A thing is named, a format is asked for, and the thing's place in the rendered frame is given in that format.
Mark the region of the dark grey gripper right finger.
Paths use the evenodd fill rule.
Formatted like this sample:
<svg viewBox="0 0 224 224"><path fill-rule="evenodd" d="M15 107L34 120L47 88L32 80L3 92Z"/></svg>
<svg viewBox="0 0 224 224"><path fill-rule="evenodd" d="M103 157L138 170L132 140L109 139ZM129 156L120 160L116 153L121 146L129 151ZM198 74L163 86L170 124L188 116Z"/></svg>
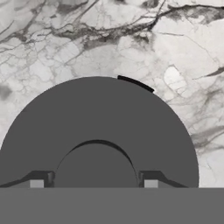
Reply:
<svg viewBox="0 0 224 224"><path fill-rule="evenodd" d="M186 188L185 185L168 179L161 171L140 171L139 186L142 188Z"/></svg>

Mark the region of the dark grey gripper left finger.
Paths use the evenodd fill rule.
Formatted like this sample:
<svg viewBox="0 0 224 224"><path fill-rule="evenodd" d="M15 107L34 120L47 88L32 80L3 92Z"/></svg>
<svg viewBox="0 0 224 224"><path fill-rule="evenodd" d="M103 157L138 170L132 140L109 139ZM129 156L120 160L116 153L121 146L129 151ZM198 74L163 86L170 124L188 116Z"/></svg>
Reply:
<svg viewBox="0 0 224 224"><path fill-rule="evenodd" d="M0 188L48 188L54 187L55 173L53 171L31 171L21 179L0 185Z"/></svg>

